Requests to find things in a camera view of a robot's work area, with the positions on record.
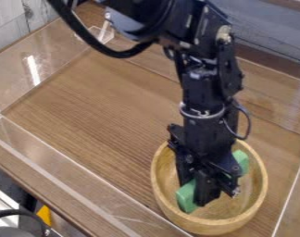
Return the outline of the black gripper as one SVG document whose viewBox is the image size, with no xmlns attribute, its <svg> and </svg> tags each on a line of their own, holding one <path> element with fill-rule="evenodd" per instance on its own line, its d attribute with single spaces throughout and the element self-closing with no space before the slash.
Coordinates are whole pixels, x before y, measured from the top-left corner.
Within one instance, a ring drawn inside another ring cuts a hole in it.
<svg viewBox="0 0 300 237">
<path fill-rule="evenodd" d="M 176 170 L 180 185 L 184 186 L 193 179 L 194 158 L 190 154 L 177 153 L 188 150 L 196 155 L 208 156 L 231 150 L 233 144 L 241 139 L 239 131 L 237 106 L 223 106 L 216 111 L 200 111 L 180 107 L 184 125 L 169 125 L 169 148 L 176 153 Z M 198 206 L 205 206 L 221 196 L 221 189 L 215 177 L 203 169 L 194 173 L 193 201 Z"/>
</svg>

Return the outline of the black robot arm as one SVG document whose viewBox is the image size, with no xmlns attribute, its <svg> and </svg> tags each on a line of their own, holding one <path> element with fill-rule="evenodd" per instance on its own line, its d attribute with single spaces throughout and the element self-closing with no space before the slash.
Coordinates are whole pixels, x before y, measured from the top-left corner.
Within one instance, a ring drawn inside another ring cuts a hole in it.
<svg viewBox="0 0 300 237">
<path fill-rule="evenodd" d="M 240 193 L 243 167 L 232 147 L 240 140 L 243 112 L 236 94 L 244 75 L 227 14 L 211 0 L 96 0 L 112 27 L 137 44 L 122 51 L 93 36 L 64 0 L 47 0 L 86 44 L 104 55 L 130 58 L 153 44 L 176 63 L 182 88 L 184 124 L 172 124 L 169 148 L 176 153 L 181 185 L 192 184 L 192 202 L 205 206 L 223 193 Z"/>
</svg>

